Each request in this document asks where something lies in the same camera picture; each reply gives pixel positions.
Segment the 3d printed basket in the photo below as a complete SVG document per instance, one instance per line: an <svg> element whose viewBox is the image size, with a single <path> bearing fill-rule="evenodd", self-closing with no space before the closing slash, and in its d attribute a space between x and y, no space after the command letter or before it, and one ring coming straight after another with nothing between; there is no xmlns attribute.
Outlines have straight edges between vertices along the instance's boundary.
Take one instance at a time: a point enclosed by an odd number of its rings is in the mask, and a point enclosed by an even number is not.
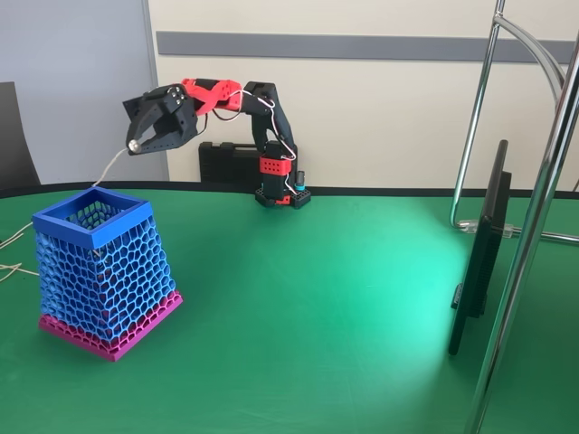
<svg viewBox="0 0 579 434"><path fill-rule="evenodd" d="M33 226L42 330L115 362L183 301L149 202L93 187Z"/></svg>

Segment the blue basket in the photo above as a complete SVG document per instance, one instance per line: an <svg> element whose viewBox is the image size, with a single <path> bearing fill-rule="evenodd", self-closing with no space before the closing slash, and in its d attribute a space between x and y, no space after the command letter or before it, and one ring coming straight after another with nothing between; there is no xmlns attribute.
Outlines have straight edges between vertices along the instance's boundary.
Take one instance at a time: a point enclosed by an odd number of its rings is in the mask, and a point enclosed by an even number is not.
<svg viewBox="0 0 579 434"><path fill-rule="evenodd" d="M41 310L110 342L175 290L147 201L93 187L33 216Z"/></svg>

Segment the gray wall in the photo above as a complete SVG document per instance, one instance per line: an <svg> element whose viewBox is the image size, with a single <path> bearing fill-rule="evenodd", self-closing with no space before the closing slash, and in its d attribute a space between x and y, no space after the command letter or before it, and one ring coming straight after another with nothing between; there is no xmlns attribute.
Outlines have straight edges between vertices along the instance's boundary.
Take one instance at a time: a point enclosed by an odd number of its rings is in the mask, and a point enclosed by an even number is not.
<svg viewBox="0 0 579 434"><path fill-rule="evenodd" d="M153 87L141 0L0 0L0 81L43 184L99 178L125 144L122 101ZM166 155L123 155L106 179L166 180Z"/></svg>

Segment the white cable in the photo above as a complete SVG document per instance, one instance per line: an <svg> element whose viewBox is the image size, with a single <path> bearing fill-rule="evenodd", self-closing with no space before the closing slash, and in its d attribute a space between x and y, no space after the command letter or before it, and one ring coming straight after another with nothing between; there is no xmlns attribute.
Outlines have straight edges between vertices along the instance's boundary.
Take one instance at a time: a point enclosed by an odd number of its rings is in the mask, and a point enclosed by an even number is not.
<svg viewBox="0 0 579 434"><path fill-rule="evenodd" d="M241 93L242 95L245 93L247 95L251 95L254 96L251 92L249 92L248 90L236 90L234 93L232 93L229 97L232 97L234 95L237 95L238 93ZM275 134L275 137L281 142L282 145L284 145L286 147L286 149L288 149L288 152L291 154L291 156L281 156L282 160L290 160L293 161L296 158L298 158L298 156L296 156L296 153L293 152L293 149L291 149L288 144L281 138L280 136L280 132L278 131L278 128L275 125L275 102L267 102L265 99L262 99L260 97L255 97L261 104L263 104L265 107L267 107L268 109L271 110L271 124L273 125L273 132ZM223 122L231 122L232 120L237 119L237 117L242 113L242 103L243 103L243 96L240 98L239 101L239 111L235 114L235 116L233 116L232 118L222 118L219 115L217 115L217 113L215 113L214 110L214 114L215 116L217 116L218 119L222 120Z"/></svg>
<svg viewBox="0 0 579 434"><path fill-rule="evenodd" d="M19 229L18 231L16 231L16 233L10 237L8 240L4 241L4 242L0 242L0 249L2 249L3 247L7 246L8 244L10 244L12 241L15 241L17 239L19 239L23 234L22 232L24 232L27 228L29 228L30 226L32 226L32 222L26 224L23 228Z"/></svg>
<svg viewBox="0 0 579 434"><path fill-rule="evenodd" d="M99 180L94 183L92 186L96 187L97 185L99 185L103 179L105 179L105 176L107 175L107 172L109 171L109 169L112 167L112 165L115 164L115 161L117 161L117 158L120 157L120 155L123 152L126 152L127 149L125 147L123 147L120 151L117 152L117 154L115 156L113 156L112 160L110 160L110 163L107 164L107 166L105 167L105 171L102 173L102 175L100 176Z"/></svg>
<svg viewBox="0 0 579 434"><path fill-rule="evenodd" d="M3 278L0 278L0 283L4 282L7 278L12 276L20 268L21 265L22 265L22 262L14 265L13 267L10 267L12 269L12 271L10 271L8 274L6 274Z"/></svg>
<svg viewBox="0 0 579 434"><path fill-rule="evenodd" d="M296 192L296 191L293 189L293 187L291 187L291 185L288 184L288 180L289 180L289 179L290 179L290 174L287 174L287 175L286 175L286 187L288 187L288 189L297 196L297 195L298 195L298 192Z"/></svg>
<svg viewBox="0 0 579 434"><path fill-rule="evenodd" d="M3 249L4 247L12 244L13 242L15 242L16 240L18 240L20 237L22 237L24 234L21 233L20 235L18 235L17 237L12 238L11 240L3 243L2 245L0 245L0 250Z"/></svg>
<svg viewBox="0 0 579 434"><path fill-rule="evenodd" d="M20 271L21 273L32 274L33 276L40 276L40 274L34 271L30 271L29 269L21 269L19 264L16 265L0 264L0 269L14 269L15 271Z"/></svg>

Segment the black chair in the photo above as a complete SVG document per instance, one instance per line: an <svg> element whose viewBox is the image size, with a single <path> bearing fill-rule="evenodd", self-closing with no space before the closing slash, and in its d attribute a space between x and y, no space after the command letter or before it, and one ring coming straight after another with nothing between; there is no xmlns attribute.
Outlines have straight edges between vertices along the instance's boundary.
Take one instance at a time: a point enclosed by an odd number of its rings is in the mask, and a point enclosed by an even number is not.
<svg viewBox="0 0 579 434"><path fill-rule="evenodd" d="M16 87L0 83L0 190L40 185L24 131Z"/></svg>

